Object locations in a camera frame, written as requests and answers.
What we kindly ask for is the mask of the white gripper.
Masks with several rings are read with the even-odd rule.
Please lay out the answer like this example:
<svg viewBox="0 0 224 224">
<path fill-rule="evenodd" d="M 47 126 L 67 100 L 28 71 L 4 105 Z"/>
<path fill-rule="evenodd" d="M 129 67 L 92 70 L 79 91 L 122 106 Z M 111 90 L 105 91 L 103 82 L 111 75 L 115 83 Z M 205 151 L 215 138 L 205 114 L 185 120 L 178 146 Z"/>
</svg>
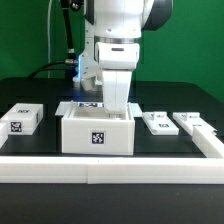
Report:
<svg viewBox="0 0 224 224">
<path fill-rule="evenodd" d="M 139 60 L 138 43 L 95 44 L 97 61 L 103 83 L 103 104 L 110 118 L 125 117 L 132 72 Z"/>
</svg>

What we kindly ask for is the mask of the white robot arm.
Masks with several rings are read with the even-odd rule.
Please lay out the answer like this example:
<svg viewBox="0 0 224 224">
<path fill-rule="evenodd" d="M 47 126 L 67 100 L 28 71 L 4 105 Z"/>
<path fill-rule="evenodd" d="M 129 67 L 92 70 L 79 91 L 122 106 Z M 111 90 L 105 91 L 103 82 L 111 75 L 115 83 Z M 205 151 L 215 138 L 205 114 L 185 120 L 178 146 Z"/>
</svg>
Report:
<svg viewBox="0 0 224 224">
<path fill-rule="evenodd" d="M 77 80 L 86 91 L 102 85 L 107 114 L 126 112 L 141 34 L 160 29 L 172 10 L 173 0 L 84 0 L 85 48 Z"/>
</svg>

